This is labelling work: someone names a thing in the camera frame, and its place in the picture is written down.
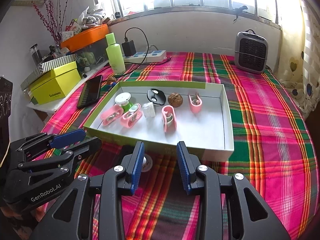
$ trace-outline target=smartphone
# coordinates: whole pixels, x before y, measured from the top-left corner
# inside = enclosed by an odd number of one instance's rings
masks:
[[[99,101],[101,89],[102,75],[89,79],[83,87],[79,102],[78,109],[95,104]]]

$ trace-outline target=curtain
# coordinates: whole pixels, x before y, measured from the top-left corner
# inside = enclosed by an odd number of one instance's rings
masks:
[[[306,119],[319,101],[319,23],[304,0],[278,0],[282,44],[276,76]]]

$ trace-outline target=black cable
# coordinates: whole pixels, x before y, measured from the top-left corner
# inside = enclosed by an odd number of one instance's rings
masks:
[[[143,31],[142,29],[140,29],[140,28],[138,28],[138,27],[131,27],[131,28],[127,29],[127,30],[125,31],[125,33],[124,33],[124,40],[125,40],[125,41],[128,40],[128,39],[127,39],[127,31],[128,31],[128,30],[131,30],[131,29],[138,29],[138,30],[142,31],[144,37],[146,38],[147,46],[148,46],[148,48],[149,48],[149,41],[148,41],[148,39],[147,39],[146,34],[144,33],[144,31]],[[128,72],[128,73],[124,73],[124,74],[122,74],[122,75],[115,75],[115,78],[121,78],[121,77],[126,76],[126,75],[128,75],[128,74],[131,74],[133,71],[137,70],[137,69],[142,65],[142,63],[145,61],[147,55],[148,55],[148,51],[146,52],[146,55],[144,56],[142,62],[139,63],[138,66],[137,66],[135,69],[133,69],[132,71],[130,71],[130,72]]]

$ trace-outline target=plaid blanket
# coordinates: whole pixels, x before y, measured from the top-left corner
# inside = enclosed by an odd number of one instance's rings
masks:
[[[316,212],[319,182],[310,135],[291,97],[271,71],[256,75],[239,70],[233,57],[202,53],[168,53],[168,56],[170,62],[135,70],[121,80],[223,83],[231,111],[235,151],[226,163],[205,164],[222,174],[244,174],[291,238],[296,239]],[[112,71],[104,68],[99,74],[106,80]],[[95,106],[76,109],[81,90],[82,87],[50,119],[45,132],[59,134],[82,127]],[[101,98],[106,93],[104,82]],[[111,168],[120,149],[104,143],[100,152],[81,162],[76,176],[104,173]],[[51,150],[45,157],[59,153]],[[174,157],[148,154],[154,161],[152,169],[141,174],[136,194],[123,197],[122,201],[127,239],[194,239],[199,198],[186,195]],[[98,239],[98,214],[99,196],[93,239]],[[100,226],[108,225],[101,221]]]

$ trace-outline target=lime green bottle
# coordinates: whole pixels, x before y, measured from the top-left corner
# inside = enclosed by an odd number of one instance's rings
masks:
[[[119,75],[125,72],[124,61],[122,57],[121,47],[116,44],[116,39],[114,33],[109,33],[106,35],[108,47],[106,49],[109,64],[115,75]]]

